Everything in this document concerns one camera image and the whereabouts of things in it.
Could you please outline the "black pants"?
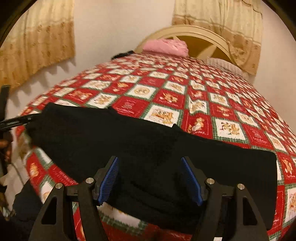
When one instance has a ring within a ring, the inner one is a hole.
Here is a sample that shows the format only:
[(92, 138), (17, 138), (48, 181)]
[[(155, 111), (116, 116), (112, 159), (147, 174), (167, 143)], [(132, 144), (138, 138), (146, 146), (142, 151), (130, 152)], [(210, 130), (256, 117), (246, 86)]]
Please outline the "black pants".
[(244, 184), (267, 229), (273, 225), (278, 183), (272, 152), (198, 137), (112, 108), (54, 103), (26, 125), (26, 132), (33, 145), (79, 183), (118, 157), (108, 204), (161, 228), (193, 233), (200, 218), (180, 172), (184, 156), (222, 185)]

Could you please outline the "beige side window curtain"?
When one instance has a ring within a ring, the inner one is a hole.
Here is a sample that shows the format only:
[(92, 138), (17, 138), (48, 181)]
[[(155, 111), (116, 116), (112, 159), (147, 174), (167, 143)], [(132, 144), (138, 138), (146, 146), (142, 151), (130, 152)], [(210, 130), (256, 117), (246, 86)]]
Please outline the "beige side window curtain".
[(11, 91), (40, 69), (75, 56), (74, 1), (36, 1), (1, 46), (1, 85)]

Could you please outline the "black object at bed edge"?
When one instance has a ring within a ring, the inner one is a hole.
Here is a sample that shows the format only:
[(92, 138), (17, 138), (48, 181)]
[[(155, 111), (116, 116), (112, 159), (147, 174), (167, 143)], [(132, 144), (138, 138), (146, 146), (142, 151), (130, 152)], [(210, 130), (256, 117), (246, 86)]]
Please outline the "black object at bed edge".
[(114, 60), (114, 59), (117, 59), (117, 58), (122, 58), (122, 57), (125, 57), (125, 56), (129, 56), (131, 54), (134, 54), (134, 51), (130, 50), (130, 51), (127, 51), (127, 52), (124, 52), (124, 53), (119, 53), (119, 54), (113, 56), (111, 58), (111, 60)]

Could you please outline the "red checkered teddy bedspread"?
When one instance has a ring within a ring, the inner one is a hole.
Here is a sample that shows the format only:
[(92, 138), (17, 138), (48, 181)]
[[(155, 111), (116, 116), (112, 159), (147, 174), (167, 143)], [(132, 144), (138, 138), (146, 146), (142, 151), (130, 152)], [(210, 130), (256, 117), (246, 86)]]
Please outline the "red checkered teddy bedspread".
[(193, 58), (133, 54), (87, 69), (31, 101), (23, 114), (47, 104), (113, 107), (118, 113), (277, 157), (277, 201), (270, 240), (295, 221), (295, 134), (269, 102), (239, 75)]

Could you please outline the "striped pillow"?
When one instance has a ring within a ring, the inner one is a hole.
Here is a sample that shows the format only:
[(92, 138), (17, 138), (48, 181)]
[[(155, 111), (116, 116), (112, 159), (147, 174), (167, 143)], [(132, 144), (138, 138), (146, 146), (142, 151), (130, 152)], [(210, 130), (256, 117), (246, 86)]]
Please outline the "striped pillow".
[(223, 59), (219, 59), (219, 58), (210, 58), (208, 57), (205, 60), (205, 64), (219, 68), (221, 70), (236, 74), (241, 76), (242, 78), (244, 78), (245, 80), (249, 80), (249, 75), (247, 72), (241, 70), (239, 67), (237, 67), (236, 65), (223, 60)]

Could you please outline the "pink pillow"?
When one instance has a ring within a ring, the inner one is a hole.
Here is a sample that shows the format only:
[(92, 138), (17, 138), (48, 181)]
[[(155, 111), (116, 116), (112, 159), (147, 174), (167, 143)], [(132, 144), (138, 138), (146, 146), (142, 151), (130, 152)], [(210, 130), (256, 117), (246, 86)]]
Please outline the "pink pillow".
[(186, 42), (181, 40), (154, 39), (148, 40), (142, 49), (144, 52), (159, 53), (177, 57), (188, 57), (189, 50)]

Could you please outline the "cream wooden headboard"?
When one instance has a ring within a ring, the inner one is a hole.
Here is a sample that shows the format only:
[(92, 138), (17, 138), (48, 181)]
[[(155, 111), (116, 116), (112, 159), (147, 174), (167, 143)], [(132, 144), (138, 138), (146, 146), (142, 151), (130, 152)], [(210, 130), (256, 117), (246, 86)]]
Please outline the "cream wooden headboard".
[(211, 30), (191, 25), (174, 25), (160, 29), (147, 36), (134, 50), (141, 53), (145, 43), (154, 39), (172, 39), (186, 42), (189, 56), (200, 60), (219, 58), (235, 64), (231, 58), (228, 42)]

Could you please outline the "beige curtain behind headboard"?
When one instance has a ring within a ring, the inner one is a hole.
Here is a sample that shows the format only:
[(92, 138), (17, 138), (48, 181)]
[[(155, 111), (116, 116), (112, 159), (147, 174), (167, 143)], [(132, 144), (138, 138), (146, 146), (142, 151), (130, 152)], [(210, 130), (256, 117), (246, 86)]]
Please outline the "beige curtain behind headboard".
[(172, 24), (215, 32), (227, 41), (234, 63), (256, 75), (263, 33), (261, 1), (178, 0)]

